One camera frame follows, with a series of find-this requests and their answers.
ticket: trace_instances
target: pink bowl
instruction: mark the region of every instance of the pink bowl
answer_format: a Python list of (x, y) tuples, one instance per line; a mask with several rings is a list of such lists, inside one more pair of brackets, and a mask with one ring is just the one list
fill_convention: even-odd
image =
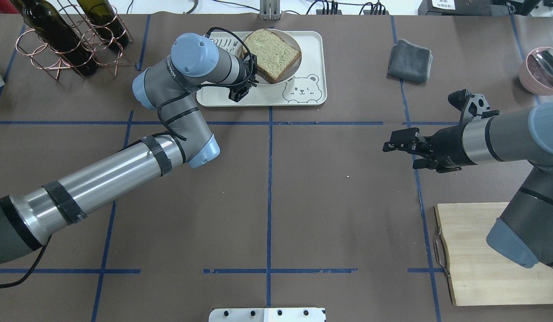
[(533, 75), (531, 70), (534, 71), (535, 68), (540, 68), (532, 54), (536, 54), (540, 51), (545, 51), (547, 49), (552, 49), (551, 47), (539, 47), (532, 49), (530, 53), (525, 57), (525, 61), (521, 64), (519, 68), (519, 80), (523, 87), (525, 87), (529, 92), (537, 95), (549, 96), (553, 95), (553, 87), (548, 84), (545, 80), (540, 82)]

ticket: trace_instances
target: blue joint cap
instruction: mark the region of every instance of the blue joint cap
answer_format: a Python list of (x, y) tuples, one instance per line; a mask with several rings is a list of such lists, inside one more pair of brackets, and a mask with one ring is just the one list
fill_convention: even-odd
[(530, 111), (528, 130), (536, 144), (553, 154), (553, 102), (539, 104)]
[(215, 135), (213, 134), (201, 151), (199, 151), (199, 153), (197, 153), (197, 155), (194, 156), (193, 159), (190, 159), (187, 163), (189, 164), (189, 167), (195, 169), (196, 167), (200, 167), (212, 159), (215, 159), (219, 153), (221, 153), (221, 149), (219, 148), (219, 144), (217, 144), (217, 140), (215, 140)]
[(538, 263), (536, 255), (501, 218), (497, 218), (487, 235), (487, 244), (524, 268), (531, 268)]
[(209, 38), (185, 33), (172, 45), (171, 61), (183, 75), (201, 77), (211, 73), (217, 66), (219, 49)]
[(139, 74), (133, 80), (133, 84), (131, 84), (131, 89), (133, 90), (135, 99), (138, 100), (143, 105), (143, 107), (148, 110), (156, 110), (156, 107), (151, 104), (149, 98), (147, 97), (147, 93), (145, 92), (145, 73), (147, 73), (148, 69), (149, 68), (145, 69), (143, 73)]

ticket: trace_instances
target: metal spoon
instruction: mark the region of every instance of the metal spoon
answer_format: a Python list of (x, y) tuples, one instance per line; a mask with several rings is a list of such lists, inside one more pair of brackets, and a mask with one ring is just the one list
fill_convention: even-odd
[(553, 49), (547, 49), (540, 51), (536, 54), (532, 54), (536, 59), (540, 67), (542, 67), (546, 78), (553, 85)]

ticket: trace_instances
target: white metal bracket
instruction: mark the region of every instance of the white metal bracket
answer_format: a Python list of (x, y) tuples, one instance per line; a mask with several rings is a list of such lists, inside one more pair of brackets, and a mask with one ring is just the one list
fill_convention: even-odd
[(209, 322), (326, 322), (324, 308), (214, 309)]
[(280, 0), (260, 0), (260, 20), (280, 20)]

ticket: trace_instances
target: blue tape line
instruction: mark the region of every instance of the blue tape line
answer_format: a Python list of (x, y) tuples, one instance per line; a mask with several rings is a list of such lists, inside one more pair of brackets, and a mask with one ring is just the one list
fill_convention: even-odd
[(382, 126), (383, 122), (274, 122), (275, 126)]
[[(0, 124), (11, 125), (78, 125), (78, 126), (122, 126), (129, 125), (127, 121), (0, 121)], [(131, 121), (132, 125), (140, 126), (157, 126), (160, 125), (159, 121)], [(207, 122), (210, 126), (267, 126), (268, 122), (223, 122), (212, 121)], [(370, 122), (273, 122), (273, 126), (382, 126), (384, 122), (370, 121)]]
[(274, 268), (272, 273), (275, 274), (315, 274), (315, 273), (332, 273), (332, 274), (350, 274), (358, 271), (357, 268)]
[[(357, 268), (272, 268), (271, 274), (350, 274), (358, 271)], [(215, 268), (203, 269), (203, 274), (266, 274), (264, 268)]]
[[(25, 274), (27, 268), (0, 268), (0, 274)], [(34, 274), (99, 274), (99, 269), (37, 268)], [(141, 274), (141, 269), (106, 269), (106, 274)]]
[[(515, 35), (515, 42), (517, 43), (517, 47), (519, 49), (519, 54), (521, 55), (521, 61), (525, 61), (525, 54), (523, 53), (523, 47), (521, 46), (521, 41), (519, 40), (519, 33), (517, 31), (517, 25), (515, 24), (515, 18), (513, 15), (511, 15), (511, 26), (513, 27), (513, 33)], [(534, 101), (536, 104), (540, 104), (540, 100), (536, 94), (533, 94)]]
[(519, 41), (519, 33), (517, 31), (517, 26), (515, 25), (515, 18), (511, 15), (511, 26), (513, 27), (513, 33), (515, 34), (515, 42), (519, 49), (519, 54), (521, 55), (521, 60), (525, 59), (525, 54), (523, 53), (523, 47), (521, 47), (521, 42)]
[[(415, 161), (415, 155), (412, 155), (411, 157), (413, 161)], [(414, 169), (414, 175), (415, 175), (415, 185), (417, 187), (418, 196), (419, 196), (419, 208), (421, 210), (421, 219), (423, 222), (423, 239), (425, 241), (427, 263), (429, 265), (429, 269), (433, 269), (433, 259), (431, 258), (431, 246), (429, 244), (429, 232), (427, 230), (427, 220), (425, 217), (425, 206), (423, 204), (423, 192), (421, 190), (421, 183), (419, 181), (419, 171)], [(441, 322), (441, 312), (439, 310), (439, 297), (437, 295), (437, 286), (435, 285), (435, 275), (430, 274), (429, 278), (431, 280), (431, 291), (433, 293), (433, 302), (435, 305), (435, 316), (437, 317), (437, 321)]]
[(442, 268), (408, 268), (408, 273), (444, 273)]
[(399, 79), (399, 87), (401, 88), (401, 99), (403, 100), (403, 106), (405, 106), (405, 122), (410, 123), (409, 118), (409, 108), (407, 107), (407, 98), (405, 97), (405, 92), (403, 91), (403, 79)]
[(215, 268), (203, 269), (203, 274), (266, 274), (265, 268)]
[(207, 122), (210, 126), (268, 126), (268, 122)]
[(57, 126), (119, 126), (128, 124), (126, 121), (0, 121), (0, 124), (13, 125), (57, 125)]
[[(395, 29), (395, 21), (393, 19), (393, 16), (390, 16), (390, 18), (391, 18), (391, 30), (393, 33), (393, 43), (397, 43), (397, 31)], [(403, 106), (405, 107), (405, 123), (407, 125), (407, 128), (409, 128), (411, 127), (409, 126), (409, 124), (411, 123), (411, 120), (409, 118), (409, 108), (407, 106), (407, 98), (405, 97), (405, 92), (403, 90), (403, 79), (399, 79), (399, 86), (401, 88), (401, 99), (403, 100)], [(433, 261), (431, 259), (431, 247), (429, 246), (429, 234), (427, 231), (427, 220), (425, 218), (425, 208), (423, 206), (423, 193), (421, 190), (421, 184), (419, 183), (419, 172), (416, 169), (414, 169), (414, 174), (415, 174), (415, 185), (419, 196), (419, 208), (421, 210), (421, 216), (423, 221), (423, 236), (425, 239), (427, 261), (429, 263), (429, 268), (433, 269)], [(441, 322), (441, 312), (439, 310), (439, 298), (437, 296), (435, 276), (433, 274), (430, 274), (430, 279), (431, 279), (431, 293), (433, 295), (433, 303), (435, 306), (435, 316), (437, 318), (437, 322)]]
[(147, 22), (145, 23), (145, 35), (143, 36), (143, 45), (141, 45), (141, 54), (139, 55), (139, 64), (135, 63), (137, 71), (141, 71), (143, 65), (143, 57), (145, 55), (145, 45), (147, 45), (147, 34), (149, 33), (149, 22), (151, 21), (151, 14), (147, 15)]
[(133, 111), (129, 113), (129, 121), (127, 121), (127, 130), (125, 130), (125, 140), (123, 141), (123, 148), (127, 148), (129, 144), (129, 132), (131, 132), (131, 122), (133, 121)]
[[(20, 35), (24, 33), (25, 25), (22, 25), (22, 28), (20, 30)], [(12, 64), (14, 63), (14, 57), (16, 57), (16, 47), (14, 47), (14, 50), (12, 51), (12, 55), (10, 56), (10, 61), (8, 62), (8, 67), (6, 68), (6, 71), (4, 72), (3, 80), (6, 82), (8, 79), (8, 74), (10, 73), (10, 68), (12, 67)], [(4, 87), (6, 85), (0, 87), (0, 98), (2, 97), (2, 90), (4, 90)]]
[(103, 277), (105, 275), (105, 265), (107, 263), (107, 253), (109, 253), (109, 242), (111, 240), (111, 229), (113, 228), (113, 219), (115, 218), (115, 206), (117, 202), (113, 202), (111, 206), (111, 215), (109, 216), (109, 225), (107, 227), (107, 236), (105, 238), (105, 247), (103, 248), (103, 258), (101, 261), (101, 269), (99, 269), (98, 287), (96, 291), (96, 300), (94, 301), (94, 308), (92, 312), (92, 322), (95, 322), (97, 318), (97, 312), (99, 308), (99, 298), (101, 298), (101, 289), (103, 287)]
[(456, 126), (459, 122), (404, 122), (403, 126)]
[(268, 200), (266, 205), (266, 307), (272, 305), (270, 298), (270, 270), (272, 260), (272, 106), (268, 108)]
[[(129, 113), (129, 120), (127, 121), (127, 130), (125, 131), (125, 139), (123, 139), (123, 147), (129, 143), (129, 133), (131, 132), (131, 122), (133, 120), (133, 111)], [(96, 291), (96, 300), (94, 301), (94, 308), (92, 312), (92, 322), (96, 321), (97, 312), (99, 308), (99, 299), (101, 298), (101, 289), (103, 287), (103, 277), (105, 275), (105, 266), (107, 263), (107, 255), (109, 254), (109, 243), (111, 241), (111, 231), (113, 230), (113, 220), (115, 219), (115, 208), (117, 207), (117, 201), (113, 201), (111, 205), (111, 215), (109, 216), (109, 224), (107, 225), (107, 235), (105, 238), (105, 246), (103, 247), (103, 258), (101, 261), (101, 268), (99, 269), (98, 287)]]
[(393, 44), (397, 45), (397, 33), (395, 32), (395, 20), (393, 19), (393, 16), (389, 16), (391, 18), (391, 34), (393, 35)]

